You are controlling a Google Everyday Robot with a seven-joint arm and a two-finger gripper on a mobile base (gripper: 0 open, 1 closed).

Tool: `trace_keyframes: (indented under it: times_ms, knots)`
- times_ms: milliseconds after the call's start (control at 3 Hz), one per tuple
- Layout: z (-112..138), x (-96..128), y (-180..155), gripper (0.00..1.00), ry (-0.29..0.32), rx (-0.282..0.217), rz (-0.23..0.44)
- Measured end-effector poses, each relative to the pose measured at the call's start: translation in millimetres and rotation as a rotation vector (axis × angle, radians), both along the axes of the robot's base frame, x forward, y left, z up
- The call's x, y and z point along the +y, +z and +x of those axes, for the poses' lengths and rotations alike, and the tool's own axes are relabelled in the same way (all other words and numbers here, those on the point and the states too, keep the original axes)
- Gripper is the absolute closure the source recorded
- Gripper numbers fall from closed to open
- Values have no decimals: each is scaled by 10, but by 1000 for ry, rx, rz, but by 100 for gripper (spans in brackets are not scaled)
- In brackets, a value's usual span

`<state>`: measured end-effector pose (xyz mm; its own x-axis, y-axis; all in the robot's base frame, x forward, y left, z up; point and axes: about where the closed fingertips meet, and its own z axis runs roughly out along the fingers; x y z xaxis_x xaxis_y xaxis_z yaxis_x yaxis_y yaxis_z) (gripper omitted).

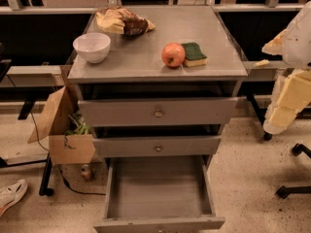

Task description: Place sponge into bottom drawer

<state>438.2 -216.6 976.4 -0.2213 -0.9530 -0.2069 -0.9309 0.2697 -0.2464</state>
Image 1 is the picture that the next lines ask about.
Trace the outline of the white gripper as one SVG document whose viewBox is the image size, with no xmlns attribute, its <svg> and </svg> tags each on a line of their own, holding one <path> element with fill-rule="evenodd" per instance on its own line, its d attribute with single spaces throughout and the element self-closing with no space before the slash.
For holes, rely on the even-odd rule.
<svg viewBox="0 0 311 233">
<path fill-rule="evenodd" d="M 295 120 L 296 112 L 301 112 L 310 103 L 310 71 L 293 71 L 286 78 L 279 76 L 274 83 L 263 129 L 270 134 L 280 134 Z"/>
</svg>

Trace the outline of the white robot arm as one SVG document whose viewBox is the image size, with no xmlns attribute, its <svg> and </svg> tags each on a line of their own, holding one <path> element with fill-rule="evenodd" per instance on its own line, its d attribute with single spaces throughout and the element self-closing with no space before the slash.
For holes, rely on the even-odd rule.
<svg viewBox="0 0 311 233">
<path fill-rule="evenodd" d="M 265 132 L 280 134 L 311 103 L 311 2 L 261 51 L 281 55 L 294 68 L 286 78 L 281 76 L 275 82 L 263 123 Z"/>
</svg>

